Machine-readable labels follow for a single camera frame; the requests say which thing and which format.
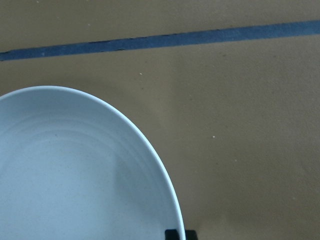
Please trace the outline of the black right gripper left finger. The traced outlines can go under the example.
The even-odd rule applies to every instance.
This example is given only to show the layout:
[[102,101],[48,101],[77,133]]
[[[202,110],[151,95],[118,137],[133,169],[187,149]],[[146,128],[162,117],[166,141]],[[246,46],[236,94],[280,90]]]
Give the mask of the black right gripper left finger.
[[165,240],[180,240],[177,229],[166,229],[164,231]]

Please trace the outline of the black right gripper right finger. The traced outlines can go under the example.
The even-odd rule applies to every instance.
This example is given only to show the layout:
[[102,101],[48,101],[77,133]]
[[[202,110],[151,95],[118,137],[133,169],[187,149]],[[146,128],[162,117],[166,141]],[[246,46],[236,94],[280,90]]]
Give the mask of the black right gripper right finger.
[[186,229],[185,230],[186,240],[198,240],[197,232],[195,230]]

